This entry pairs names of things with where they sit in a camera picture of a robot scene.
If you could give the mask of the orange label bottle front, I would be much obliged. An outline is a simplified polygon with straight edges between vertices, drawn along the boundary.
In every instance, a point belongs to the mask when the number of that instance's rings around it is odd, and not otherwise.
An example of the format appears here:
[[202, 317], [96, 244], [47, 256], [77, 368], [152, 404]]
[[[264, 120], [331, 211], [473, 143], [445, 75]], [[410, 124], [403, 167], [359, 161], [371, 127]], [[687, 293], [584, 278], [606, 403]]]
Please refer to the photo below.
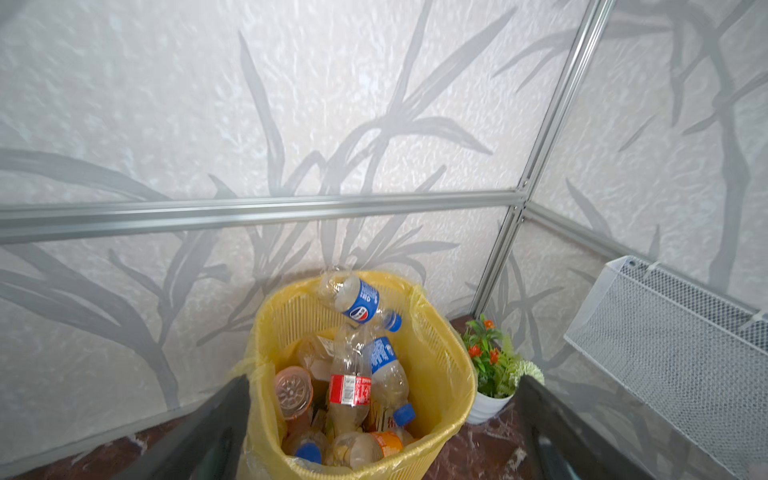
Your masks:
[[350, 432], [335, 438], [325, 454], [324, 464], [358, 470], [403, 449], [403, 441], [393, 432]]

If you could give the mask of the orange cap white bottle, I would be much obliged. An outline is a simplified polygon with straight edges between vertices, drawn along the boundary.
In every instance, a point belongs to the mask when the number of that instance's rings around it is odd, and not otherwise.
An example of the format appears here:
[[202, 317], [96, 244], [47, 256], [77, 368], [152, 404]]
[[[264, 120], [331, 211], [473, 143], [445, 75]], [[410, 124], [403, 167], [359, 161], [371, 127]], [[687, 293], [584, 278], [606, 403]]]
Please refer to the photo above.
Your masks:
[[288, 435], [308, 428], [314, 401], [310, 373], [302, 367], [290, 366], [276, 374], [273, 385]]

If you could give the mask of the clear bottle red label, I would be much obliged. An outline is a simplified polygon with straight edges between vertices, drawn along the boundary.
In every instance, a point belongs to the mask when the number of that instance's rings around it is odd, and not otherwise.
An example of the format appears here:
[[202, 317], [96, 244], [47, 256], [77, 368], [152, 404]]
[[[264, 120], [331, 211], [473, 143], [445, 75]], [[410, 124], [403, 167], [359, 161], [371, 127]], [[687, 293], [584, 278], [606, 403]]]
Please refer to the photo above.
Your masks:
[[334, 435], [358, 430], [370, 411], [371, 340], [361, 326], [344, 323], [335, 336], [328, 407]]

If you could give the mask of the yellow red label bottle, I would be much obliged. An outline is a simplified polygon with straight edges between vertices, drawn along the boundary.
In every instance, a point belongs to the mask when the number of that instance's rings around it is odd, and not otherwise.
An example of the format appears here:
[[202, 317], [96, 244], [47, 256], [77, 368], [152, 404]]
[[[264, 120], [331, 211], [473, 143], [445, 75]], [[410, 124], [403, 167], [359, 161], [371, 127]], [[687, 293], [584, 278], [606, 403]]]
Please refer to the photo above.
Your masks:
[[296, 357], [313, 381], [330, 381], [334, 361], [334, 342], [331, 339], [317, 334], [305, 336], [297, 344]]

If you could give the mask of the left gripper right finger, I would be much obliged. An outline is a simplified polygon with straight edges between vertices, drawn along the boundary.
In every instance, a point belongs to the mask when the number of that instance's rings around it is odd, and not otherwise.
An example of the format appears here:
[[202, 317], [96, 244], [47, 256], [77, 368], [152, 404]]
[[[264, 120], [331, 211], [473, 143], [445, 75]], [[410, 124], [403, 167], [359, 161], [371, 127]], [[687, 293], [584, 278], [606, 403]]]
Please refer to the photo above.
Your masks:
[[650, 479], [530, 375], [515, 393], [527, 458], [535, 479]]

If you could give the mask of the pepsi bottle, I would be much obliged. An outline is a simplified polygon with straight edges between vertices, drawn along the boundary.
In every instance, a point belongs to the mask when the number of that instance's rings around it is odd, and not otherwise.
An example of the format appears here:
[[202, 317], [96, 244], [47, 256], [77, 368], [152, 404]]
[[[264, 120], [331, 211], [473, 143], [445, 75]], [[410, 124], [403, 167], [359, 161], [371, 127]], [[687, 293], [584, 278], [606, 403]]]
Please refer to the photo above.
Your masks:
[[322, 464], [329, 447], [325, 434], [319, 430], [304, 430], [290, 434], [282, 444], [286, 455], [298, 457], [308, 462]]
[[372, 342], [371, 369], [371, 403], [364, 430], [406, 427], [415, 420], [416, 413], [409, 400], [407, 375], [387, 336]]
[[325, 271], [316, 295], [322, 304], [343, 315], [355, 326], [369, 326], [374, 331], [392, 333], [402, 327], [401, 315], [388, 308], [381, 293], [354, 271]]

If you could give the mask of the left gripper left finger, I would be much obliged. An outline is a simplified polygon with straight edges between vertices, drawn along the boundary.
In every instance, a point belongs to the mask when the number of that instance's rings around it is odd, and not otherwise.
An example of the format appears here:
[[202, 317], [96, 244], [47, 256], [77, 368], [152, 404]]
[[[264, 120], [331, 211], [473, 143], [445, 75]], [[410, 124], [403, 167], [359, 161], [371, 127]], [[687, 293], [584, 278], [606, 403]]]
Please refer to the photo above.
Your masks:
[[250, 412], [249, 381], [238, 376], [115, 477], [233, 479]]

